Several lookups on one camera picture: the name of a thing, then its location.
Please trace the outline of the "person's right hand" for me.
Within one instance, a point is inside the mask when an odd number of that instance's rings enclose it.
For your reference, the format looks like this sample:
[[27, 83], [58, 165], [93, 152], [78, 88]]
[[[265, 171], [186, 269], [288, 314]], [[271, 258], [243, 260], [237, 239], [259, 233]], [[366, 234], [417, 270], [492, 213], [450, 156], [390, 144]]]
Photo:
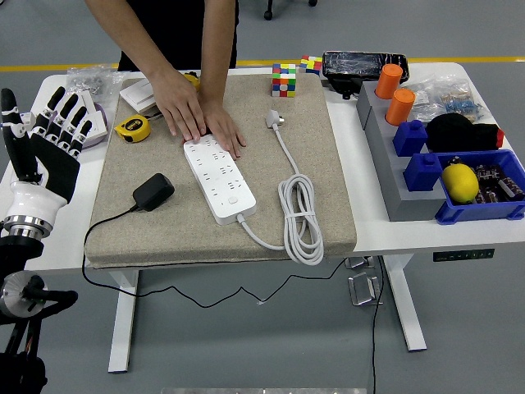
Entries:
[[169, 131], [173, 135], [181, 134], [184, 141], [198, 141], [206, 132], [206, 125], [195, 87], [172, 67], [154, 71], [147, 79]]

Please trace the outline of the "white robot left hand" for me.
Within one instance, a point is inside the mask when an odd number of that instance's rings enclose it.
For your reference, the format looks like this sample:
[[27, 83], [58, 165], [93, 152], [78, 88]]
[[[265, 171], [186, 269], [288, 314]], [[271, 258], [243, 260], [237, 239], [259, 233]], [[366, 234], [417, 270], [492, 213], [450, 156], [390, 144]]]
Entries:
[[84, 106], [71, 112], [78, 103], [77, 94], [70, 95], [56, 112], [64, 95], [65, 89], [59, 87], [29, 129], [14, 93], [1, 91], [2, 136], [14, 171], [8, 217], [37, 218], [52, 225], [58, 210], [71, 202], [80, 171], [78, 156], [92, 122], [83, 120]]

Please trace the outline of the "person's left hand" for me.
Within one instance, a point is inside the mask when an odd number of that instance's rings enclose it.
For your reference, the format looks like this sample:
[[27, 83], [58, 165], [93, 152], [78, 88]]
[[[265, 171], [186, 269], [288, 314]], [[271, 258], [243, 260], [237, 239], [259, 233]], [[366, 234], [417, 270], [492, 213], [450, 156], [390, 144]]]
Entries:
[[202, 103], [201, 108], [205, 125], [219, 145], [234, 161], [240, 158], [241, 148], [246, 146], [246, 141], [228, 111], [220, 103], [212, 101]]

